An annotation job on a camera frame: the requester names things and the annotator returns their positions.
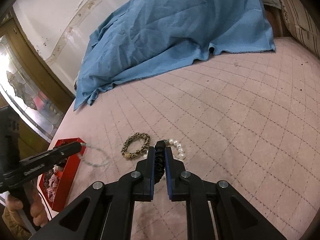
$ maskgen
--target red box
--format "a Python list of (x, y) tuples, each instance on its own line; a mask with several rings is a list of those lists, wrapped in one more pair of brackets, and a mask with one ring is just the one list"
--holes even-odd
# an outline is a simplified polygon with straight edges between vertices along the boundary
[[(80, 138), (61, 139), (57, 141), (55, 147), (63, 143), (71, 143), (71, 142), (84, 143), (84, 141), (81, 140)], [(85, 148), (86, 148), (85, 146), (82, 146), (82, 149), (80, 152), (81, 155), (83, 155)], [(60, 178), (60, 180), (58, 184), (57, 193), (53, 202), (49, 201), (48, 195), (44, 190), (44, 187), (43, 187), (44, 174), (42, 174), (39, 182), (39, 187), (41, 188), (41, 191), (45, 199), (49, 203), (50, 207), (52, 208), (52, 210), (56, 212), (61, 212), (64, 209), (79, 163), (80, 163), (79, 157), (77, 156), (77, 154), (74, 154), (68, 158), (67, 164), (64, 170), (62, 172), (57, 172), (57, 176)]]

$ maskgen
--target black cable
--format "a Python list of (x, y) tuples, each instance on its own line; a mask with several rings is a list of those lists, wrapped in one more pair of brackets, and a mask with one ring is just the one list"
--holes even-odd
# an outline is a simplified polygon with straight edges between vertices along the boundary
[(37, 190), (38, 190), (40, 196), (42, 197), (42, 199), (43, 199), (43, 201), (44, 201), (44, 203), (45, 203), (45, 205), (46, 205), (46, 207), (47, 207), (47, 210), (48, 210), (48, 212), (49, 212), (49, 215), (50, 215), (50, 217), (51, 217), (51, 220), (52, 220), (52, 215), (51, 215), (50, 209), (49, 209), (49, 207), (48, 207), (48, 205), (47, 205), (47, 202), (45, 201), (45, 199), (44, 199), (43, 195), (41, 194), (41, 192), (39, 191), (39, 189), (37, 189)]

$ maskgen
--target metal bolt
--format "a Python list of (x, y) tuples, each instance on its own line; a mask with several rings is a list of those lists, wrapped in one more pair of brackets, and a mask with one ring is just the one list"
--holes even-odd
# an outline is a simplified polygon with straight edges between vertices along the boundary
[(93, 188), (94, 188), (94, 189), (100, 189), (100, 188), (102, 188), (102, 186), (103, 186), (103, 184), (102, 184), (102, 182), (100, 182), (100, 181), (97, 181), (97, 182), (95, 182), (95, 183), (93, 184)]
[(183, 171), (181, 172), (181, 176), (184, 178), (189, 178), (191, 176), (191, 173), (189, 171)]
[(139, 171), (133, 171), (131, 172), (131, 177), (138, 178), (141, 176), (141, 173)]
[(218, 185), (219, 185), (220, 187), (222, 187), (222, 188), (226, 188), (226, 187), (229, 186), (229, 183), (226, 182), (225, 180), (220, 180), (219, 183), (218, 183)]

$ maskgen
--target plaid fabric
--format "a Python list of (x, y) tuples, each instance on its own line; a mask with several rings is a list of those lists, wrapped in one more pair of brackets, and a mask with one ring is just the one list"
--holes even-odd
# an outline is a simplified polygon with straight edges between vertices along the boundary
[(280, 0), (280, 2), (284, 22), (291, 35), (320, 57), (320, 31), (306, 8), (299, 0)]
[(48, 199), (50, 202), (54, 201), (54, 198), (57, 193), (58, 185), (59, 185), (59, 177), (53, 174), (49, 179), (49, 187), (47, 189)]

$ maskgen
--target blue gripper pad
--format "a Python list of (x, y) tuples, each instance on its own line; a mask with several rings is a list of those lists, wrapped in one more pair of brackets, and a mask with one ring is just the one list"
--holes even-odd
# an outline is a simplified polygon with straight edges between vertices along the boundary
[(170, 174), (170, 168), (169, 168), (169, 162), (168, 162), (167, 149), (165, 149), (164, 151), (164, 156), (165, 156), (165, 177), (167, 180), (167, 190), (168, 190), (169, 199), (172, 200), (172, 184), (171, 184), (171, 174)]
[(155, 192), (155, 150), (153, 149), (153, 159), (152, 159), (152, 170), (151, 170), (151, 178), (150, 178), (150, 197), (153, 200), (153, 195)]

